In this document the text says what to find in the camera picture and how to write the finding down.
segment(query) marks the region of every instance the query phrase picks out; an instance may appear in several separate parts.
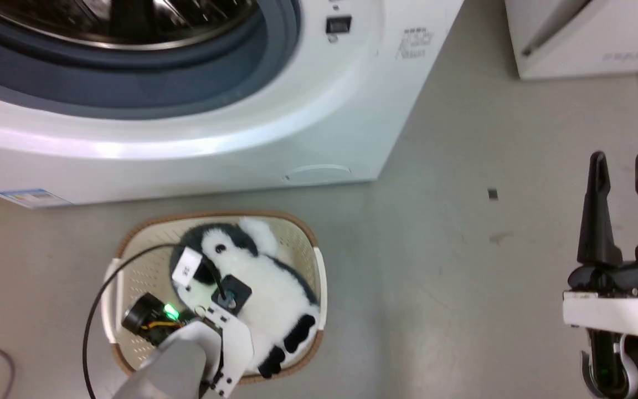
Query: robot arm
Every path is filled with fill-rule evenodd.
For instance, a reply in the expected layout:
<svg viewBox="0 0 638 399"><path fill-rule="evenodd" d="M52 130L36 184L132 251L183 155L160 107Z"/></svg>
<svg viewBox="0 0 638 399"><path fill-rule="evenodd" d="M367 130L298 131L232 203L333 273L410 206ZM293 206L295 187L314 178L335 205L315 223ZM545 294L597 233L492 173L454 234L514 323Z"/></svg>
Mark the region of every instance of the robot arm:
<svg viewBox="0 0 638 399"><path fill-rule="evenodd" d="M142 296L127 312L122 325L143 336L157 350L113 399L230 396L253 359L250 329L235 317L239 303L215 301L203 320L191 320L167 336L169 330L164 330L164 324L169 323L158 321L164 305L150 294ZM155 324L157 331L149 327Z"/></svg>
<svg viewBox="0 0 638 399"><path fill-rule="evenodd" d="M607 195L610 180L605 154L590 159L583 205L581 264L563 294L566 324L586 328L590 354L582 352L582 374L595 397L638 398L638 246L636 260L624 262L616 247ZM636 157L638 194L638 156Z"/></svg>

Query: black and white plush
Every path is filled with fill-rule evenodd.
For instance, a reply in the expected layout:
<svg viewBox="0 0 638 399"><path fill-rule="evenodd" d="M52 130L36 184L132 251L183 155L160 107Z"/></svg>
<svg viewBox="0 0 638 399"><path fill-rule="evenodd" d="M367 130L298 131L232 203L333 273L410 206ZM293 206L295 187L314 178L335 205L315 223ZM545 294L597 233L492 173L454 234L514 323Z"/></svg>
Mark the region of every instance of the black and white plush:
<svg viewBox="0 0 638 399"><path fill-rule="evenodd" d="M253 336L249 371L270 378L313 340L319 320L316 296L304 278L277 259L279 245L266 223L246 218L237 226L202 225L188 231L181 243L210 259L221 277L232 274L253 289L238 315ZM180 254L172 255L172 267ZM182 301L191 309L206 308L215 291L210 272L200 268L189 288L177 288Z"/></svg>

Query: blue sticker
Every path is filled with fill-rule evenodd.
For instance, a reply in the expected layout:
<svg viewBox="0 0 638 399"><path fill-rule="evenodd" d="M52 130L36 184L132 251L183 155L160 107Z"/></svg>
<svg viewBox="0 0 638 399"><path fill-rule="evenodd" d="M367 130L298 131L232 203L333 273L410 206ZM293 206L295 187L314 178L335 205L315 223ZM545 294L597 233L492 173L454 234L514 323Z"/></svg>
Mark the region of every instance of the blue sticker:
<svg viewBox="0 0 638 399"><path fill-rule="evenodd" d="M32 190L0 191L0 195L29 208L62 207L73 204L40 188Z"/></svg>

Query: control panel button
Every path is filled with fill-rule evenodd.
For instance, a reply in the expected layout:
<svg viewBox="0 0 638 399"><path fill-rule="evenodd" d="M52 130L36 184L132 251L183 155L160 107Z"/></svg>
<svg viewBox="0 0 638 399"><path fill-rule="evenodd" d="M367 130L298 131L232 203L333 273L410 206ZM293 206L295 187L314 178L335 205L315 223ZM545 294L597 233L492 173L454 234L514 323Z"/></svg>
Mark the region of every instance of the control panel button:
<svg viewBox="0 0 638 399"><path fill-rule="evenodd" d="M326 18L326 33L349 33L351 16L330 16Z"/></svg>

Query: green led light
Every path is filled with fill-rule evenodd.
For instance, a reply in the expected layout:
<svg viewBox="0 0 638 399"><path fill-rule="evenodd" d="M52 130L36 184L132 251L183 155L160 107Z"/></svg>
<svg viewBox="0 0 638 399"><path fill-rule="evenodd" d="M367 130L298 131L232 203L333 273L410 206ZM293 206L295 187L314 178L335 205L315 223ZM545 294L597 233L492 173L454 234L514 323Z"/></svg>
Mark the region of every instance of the green led light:
<svg viewBox="0 0 638 399"><path fill-rule="evenodd" d="M170 304L167 303L167 305L164 306L164 312L167 314L167 317L170 318L171 320L179 320L179 313Z"/></svg>

